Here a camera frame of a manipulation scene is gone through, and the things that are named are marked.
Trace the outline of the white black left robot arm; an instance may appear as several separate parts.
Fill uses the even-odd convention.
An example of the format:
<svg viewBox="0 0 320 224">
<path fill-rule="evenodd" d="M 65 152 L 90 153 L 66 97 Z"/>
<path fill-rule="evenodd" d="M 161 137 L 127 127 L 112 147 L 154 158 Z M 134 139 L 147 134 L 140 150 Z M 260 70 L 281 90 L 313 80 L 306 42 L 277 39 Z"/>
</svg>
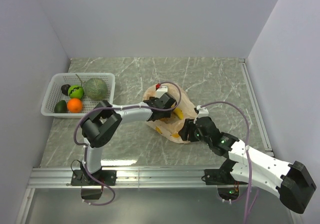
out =
<svg viewBox="0 0 320 224">
<path fill-rule="evenodd" d="M 179 103 L 180 101 L 169 93 L 131 105 L 120 106 L 111 105 L 107 101 L 100 102 L 80 124 L 86 146 L 83 160 L 86 169 L 83 173 L 84 181 L 90 185 L 100 181 L 102 147 L 111 140 L 120 125 L 170 117 Z"/>
</svg>

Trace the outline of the orange translucent plastic bag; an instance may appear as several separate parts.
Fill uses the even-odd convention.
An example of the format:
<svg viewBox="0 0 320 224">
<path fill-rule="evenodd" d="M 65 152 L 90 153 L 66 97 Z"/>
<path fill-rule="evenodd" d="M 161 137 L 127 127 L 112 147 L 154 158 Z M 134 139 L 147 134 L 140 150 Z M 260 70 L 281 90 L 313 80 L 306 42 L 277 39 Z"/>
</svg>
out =
<svg viewBox="0 0 320 224">
<path fill-rule="evenodd" d="M 181 101 L 177 108 L 183 112 L 184 119 L 180 120 L 174 113 L 170 118 L 163 118 L 156 121 L 148 121 L 146 125 L 158 132 L 163 137 L 175 143 L 190 143 L 190 141 L 183 141 L 178 132 L 182 129 L 186 119 L 195 119 L 197 116 L 195 112 L 195 105 L 189 99 L 186 91 L 178 86 L 181 91 Z"/>
</svg>

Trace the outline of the yellow banana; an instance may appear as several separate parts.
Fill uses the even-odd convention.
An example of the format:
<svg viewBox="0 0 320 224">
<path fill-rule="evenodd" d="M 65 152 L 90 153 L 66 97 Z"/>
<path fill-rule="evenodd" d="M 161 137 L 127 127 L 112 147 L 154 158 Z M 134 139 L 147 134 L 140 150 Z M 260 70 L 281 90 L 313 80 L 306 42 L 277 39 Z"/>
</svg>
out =
<svg viewBox="0 0 320 224">
<path fill-rule="evenodd" d="M 183 120 L 184 119 L 184 114 L 182 112 L 182 110 L 180 108 L 175 108 L 173 110 L 173 113 L 180 119 Z"/>
</svg>

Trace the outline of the orange fruit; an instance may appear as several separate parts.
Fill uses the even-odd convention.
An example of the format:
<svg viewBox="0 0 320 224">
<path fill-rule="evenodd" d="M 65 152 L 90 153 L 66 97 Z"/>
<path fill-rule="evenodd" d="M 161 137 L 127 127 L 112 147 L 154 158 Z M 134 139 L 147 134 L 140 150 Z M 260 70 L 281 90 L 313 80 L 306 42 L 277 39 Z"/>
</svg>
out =
<svg viewBox="0 0 320 224">
<path fill-rule="evenodd" d="M 80 113 L 83 109 L 83 103 L 80 99 L 72 98 L 67 103 L 67 109 L 71 113 Z"/>
</svg>

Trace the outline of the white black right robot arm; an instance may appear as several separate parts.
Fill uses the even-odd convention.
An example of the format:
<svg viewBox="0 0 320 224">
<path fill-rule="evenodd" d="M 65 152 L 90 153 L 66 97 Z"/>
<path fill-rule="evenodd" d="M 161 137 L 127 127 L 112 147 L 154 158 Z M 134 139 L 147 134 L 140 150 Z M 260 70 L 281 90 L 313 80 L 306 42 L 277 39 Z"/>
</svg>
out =
<svg viewBox="0 0 320 224">
<path fill-rule="evenodd" d="M 219 131 L 210 117 L 186 119 L 179 136 L 183 141 L 201 141 L 226 158 L 219 169 L 205 169 L 206 185 L 251 183 L 280 199 L 288 209 L 303 214 L 316 190 L 305 165 L 275 159 L 237 137 Z"/>
</svg>

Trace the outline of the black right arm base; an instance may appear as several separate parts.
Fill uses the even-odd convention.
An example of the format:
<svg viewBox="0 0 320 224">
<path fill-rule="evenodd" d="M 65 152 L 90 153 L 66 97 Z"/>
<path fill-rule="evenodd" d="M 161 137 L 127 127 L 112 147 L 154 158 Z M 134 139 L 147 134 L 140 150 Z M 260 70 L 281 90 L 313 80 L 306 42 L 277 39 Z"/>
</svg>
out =
<svg viewBox="0 0 320 224">
<path fill-rule="evenodd" d="M 204 175 L 201 177 L 201 180 L 206 185 L 217 186 L 218 197 L 222 202 L 227 201 L 232 203 L 239 199 L 239 182 L 231 175 L 235 163 L 235 161 L 227 159 L 219 169 L 205 169 Z"/>
</svg>

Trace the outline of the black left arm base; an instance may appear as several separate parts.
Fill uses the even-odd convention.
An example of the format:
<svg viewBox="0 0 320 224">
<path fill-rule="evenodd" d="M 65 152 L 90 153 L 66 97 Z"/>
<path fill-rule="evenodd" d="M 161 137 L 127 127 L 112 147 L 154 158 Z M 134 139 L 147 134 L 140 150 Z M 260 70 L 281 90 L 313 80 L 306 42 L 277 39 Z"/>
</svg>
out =
<svg viewBox="0 0 320 224">
<path fill-rule="evenodd" d="M 74 160 L 70 168 L 72 171 L 70 185 L 81 187 L 80 193 L 83 202 L 89 205 L 102 206 L 114 201 L 116 193 L 112 186 L 115 186 L 116 183 L 116 170 L 103 170 L 100 168 L 97 172 L 89 175 L 79 160 Z M 111 191 L 111 199 L 105 203 L 93 203 L 94 200 L 99 200 L 102 197 L 105 188 Z"/>
</svg>

